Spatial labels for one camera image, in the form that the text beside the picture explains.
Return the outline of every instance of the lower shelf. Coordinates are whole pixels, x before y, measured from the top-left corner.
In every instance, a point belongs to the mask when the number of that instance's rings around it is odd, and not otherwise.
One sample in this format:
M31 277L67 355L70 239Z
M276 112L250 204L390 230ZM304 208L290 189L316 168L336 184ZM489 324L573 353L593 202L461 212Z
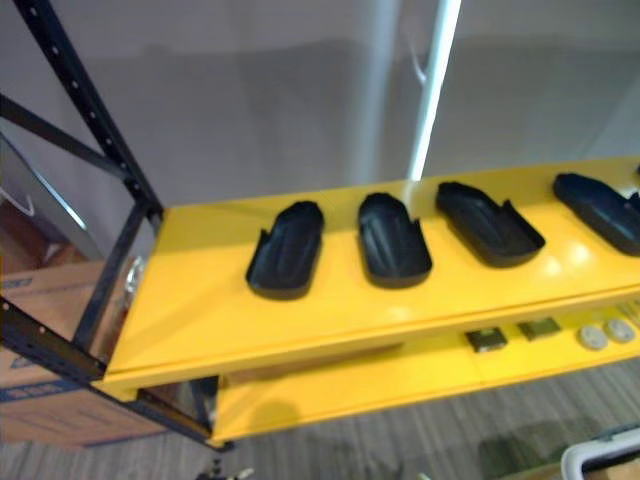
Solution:
M601 351L576 338L583 325L626 318L635 340L609 341ZM502 328L508 345L476 354L464 335L407 342L384 353L268 380L221 380L212 441L266 433L357 413L407 405L547 377L640 356L640 306L555 317L562 331L529 342L516 325Z

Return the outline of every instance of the black shelving frame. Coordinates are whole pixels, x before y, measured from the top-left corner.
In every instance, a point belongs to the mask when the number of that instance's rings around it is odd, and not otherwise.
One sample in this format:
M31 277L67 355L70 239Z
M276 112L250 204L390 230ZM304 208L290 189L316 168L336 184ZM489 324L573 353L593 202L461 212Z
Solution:
M109 115L49 1L14 0L14 4L104 153L97 152L1 93L0 116L119 179L133 197L134 206L107 258L73 338L67 340L61 337L6 298L0 297L0 343L101 397L169 430L206 443L211 437L212 426L201 381L190 382L196 403L195 418L144 389L138 391L134 401L121 402L92 385L93 381L103 378L107 366L92 356L89 348L118 274L142 222L147 219L157 234L164 210Z

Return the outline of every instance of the brown cardboard box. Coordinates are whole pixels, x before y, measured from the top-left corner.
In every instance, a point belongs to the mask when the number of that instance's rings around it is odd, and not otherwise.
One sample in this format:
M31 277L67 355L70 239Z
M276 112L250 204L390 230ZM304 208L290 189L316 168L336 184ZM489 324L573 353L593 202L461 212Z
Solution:
M2 278L2 295L58 334L71 338L100 276L103 262L72 264ZM91 352L108 358L127 304L121 274ZM34 365L0 351L0 437L86 445L149 435L163 427Z
M585 475L585 480L638 480L640 479L640 459L614 465Z

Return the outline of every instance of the white cord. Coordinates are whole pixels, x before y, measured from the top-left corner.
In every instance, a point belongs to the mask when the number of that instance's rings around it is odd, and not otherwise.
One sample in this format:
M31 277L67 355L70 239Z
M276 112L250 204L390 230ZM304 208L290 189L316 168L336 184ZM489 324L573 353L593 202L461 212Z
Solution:
M29 204L28 208L23 207L22 205L20 205L11 195L9 195L4 188L0 187L0 195L2 195L4 198L7 199L7 201L13 205L14 207L16 207L18 210L20 210L23 214L25 214L27 217L33 217L36 214L36 209L33 207L33 202L31 201L31 197L27 194L26 198L27 198L27 203Z

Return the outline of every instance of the gray carpet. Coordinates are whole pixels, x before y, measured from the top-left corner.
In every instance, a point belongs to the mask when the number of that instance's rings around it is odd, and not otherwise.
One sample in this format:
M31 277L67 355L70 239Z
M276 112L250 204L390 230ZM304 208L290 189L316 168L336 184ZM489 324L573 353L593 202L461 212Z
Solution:
M640 359L262 435L222 455L256 480L494 479L556 461L563 449L640 420ZM69 451L0 447L0 479L193 480L211 450L175 434Z

